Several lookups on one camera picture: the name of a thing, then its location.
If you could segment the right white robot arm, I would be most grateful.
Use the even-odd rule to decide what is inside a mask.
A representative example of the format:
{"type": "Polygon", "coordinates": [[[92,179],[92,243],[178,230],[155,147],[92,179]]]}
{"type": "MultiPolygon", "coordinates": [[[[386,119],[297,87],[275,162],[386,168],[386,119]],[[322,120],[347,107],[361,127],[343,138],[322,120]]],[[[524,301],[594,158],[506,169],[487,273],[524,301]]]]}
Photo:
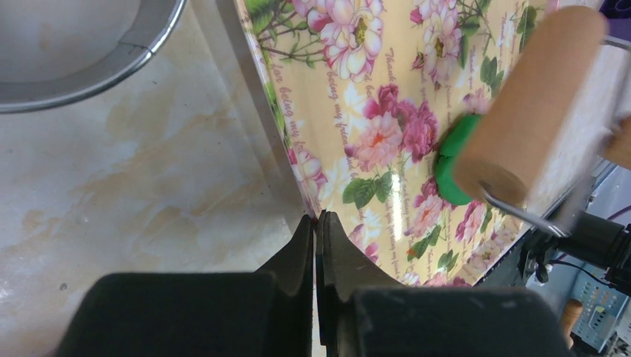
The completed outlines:
{"type": "Polygon", "coordinates": [[[603,269],[598,280],[609,288],[630,295],[630,225],[582,213],[568,237],[556,237],[530,229],[522,247],[519,270],[527,278],[546,265],[556,265],[566,254],[603,269]]]}

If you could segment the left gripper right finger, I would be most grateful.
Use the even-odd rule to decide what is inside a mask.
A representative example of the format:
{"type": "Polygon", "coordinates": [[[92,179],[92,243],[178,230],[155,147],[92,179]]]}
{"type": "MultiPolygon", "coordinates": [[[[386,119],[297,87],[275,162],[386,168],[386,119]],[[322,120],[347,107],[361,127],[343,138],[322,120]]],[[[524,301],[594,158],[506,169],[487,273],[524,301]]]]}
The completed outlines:
{"type": "Polygon", "coordinates": [[[348,238],[338,215],[315,229],[321,343],[329,356],[570,356],[548,304],[523,287],[410,287],[348,238]]]}

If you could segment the floral cutting board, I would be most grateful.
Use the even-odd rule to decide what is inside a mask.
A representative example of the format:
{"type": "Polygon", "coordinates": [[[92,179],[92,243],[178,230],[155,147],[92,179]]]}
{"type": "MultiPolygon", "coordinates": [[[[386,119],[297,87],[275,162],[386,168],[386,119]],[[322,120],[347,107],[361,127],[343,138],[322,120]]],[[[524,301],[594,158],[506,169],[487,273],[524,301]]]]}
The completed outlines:
{"type": "Polygon", "coordinates": [[[483,112],[556,1],[237,1],[311,213],[410,286],[476,284],[521,234],[436,185],[439,140],[483,112]]]}

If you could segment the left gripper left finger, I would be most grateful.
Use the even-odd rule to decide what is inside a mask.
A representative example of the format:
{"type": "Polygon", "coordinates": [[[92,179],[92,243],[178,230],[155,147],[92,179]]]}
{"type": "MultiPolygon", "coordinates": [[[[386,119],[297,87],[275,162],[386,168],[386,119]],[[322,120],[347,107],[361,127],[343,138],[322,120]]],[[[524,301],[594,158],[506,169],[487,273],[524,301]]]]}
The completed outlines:
{"type": "Polygon", "coordinates": [[[57,356],[310,356],[313,229],[253,272],[115,273],[88,290],[57,356]]]}

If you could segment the green dough disc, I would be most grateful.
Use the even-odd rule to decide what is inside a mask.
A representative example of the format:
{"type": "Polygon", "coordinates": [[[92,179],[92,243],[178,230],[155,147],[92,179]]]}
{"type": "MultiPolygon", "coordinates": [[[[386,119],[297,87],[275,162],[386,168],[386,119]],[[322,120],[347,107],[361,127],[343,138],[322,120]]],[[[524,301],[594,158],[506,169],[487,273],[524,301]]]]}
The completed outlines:
{"type": "Polygon", "coordinates": [[[469,113],[461,116],[447,133],[438,151],[438,160],[434,169],[438,194],[453,206],[468,205],[472,201],[454,182],[452,171],[455,159],[480,119],[480,114],[469,113]]]}

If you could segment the wooden double-ended roller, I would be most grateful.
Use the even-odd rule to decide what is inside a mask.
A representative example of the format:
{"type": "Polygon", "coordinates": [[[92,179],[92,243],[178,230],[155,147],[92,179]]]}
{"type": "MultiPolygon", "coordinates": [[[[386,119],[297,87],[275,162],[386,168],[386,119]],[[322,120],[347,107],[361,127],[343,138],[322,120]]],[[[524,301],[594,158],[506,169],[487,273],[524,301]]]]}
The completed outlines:
{"type": "Polygon", "coordinates": [[[567,6],[534,29],[455,158],[469,197],[556,237],[571,234],[605,146],[621,134],[630,43],[597,9],[567,6]]]}

